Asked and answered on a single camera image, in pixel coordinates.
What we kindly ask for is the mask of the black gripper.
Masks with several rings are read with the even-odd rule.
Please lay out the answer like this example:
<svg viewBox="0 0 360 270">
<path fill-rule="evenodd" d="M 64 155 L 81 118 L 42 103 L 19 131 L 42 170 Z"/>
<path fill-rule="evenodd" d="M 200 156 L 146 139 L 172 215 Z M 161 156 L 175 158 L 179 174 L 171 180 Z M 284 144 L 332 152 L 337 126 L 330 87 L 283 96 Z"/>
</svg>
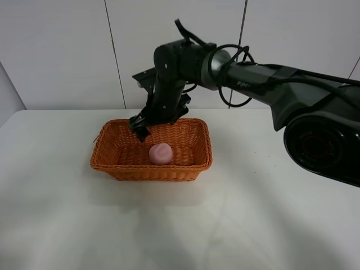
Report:
<svg viewBox="0 0 360 270">
<path fill-rule="evenodd" d="M 175 124 L 188 113 L 187 104 L 191 97 L 188 94 L 182 95 L 185 84 L 185 80 L 165 81 L 156 77 L 150 102 L 139 114 L 129 119 L 129 128 L 140 142 L 145 142 L 150 135 L 147 126 Z"/>
</svg>

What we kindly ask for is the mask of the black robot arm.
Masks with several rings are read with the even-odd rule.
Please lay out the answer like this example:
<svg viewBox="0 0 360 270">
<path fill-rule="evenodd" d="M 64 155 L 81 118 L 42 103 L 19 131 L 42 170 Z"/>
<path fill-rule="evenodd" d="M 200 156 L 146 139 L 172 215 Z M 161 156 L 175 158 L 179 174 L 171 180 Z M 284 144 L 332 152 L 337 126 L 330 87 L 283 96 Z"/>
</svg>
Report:
<svg viewBox="0 0 360 270">
<path fill-rule="evenodd" d="M 227 87 L 268 105 L 276 131 L 283 130 L 287 153 L 300 167 L 359 186 L 359 82 L 299 70 L 256 64 L 248 47 L 181 39 L 159 46 L 154 67 L 134 76 L 147 91 L 142 111 L 129 121 L 140 141 L 148 127 L 174 124 L 188 112 L 187 84 L 220 91 Z"/>
</svg>

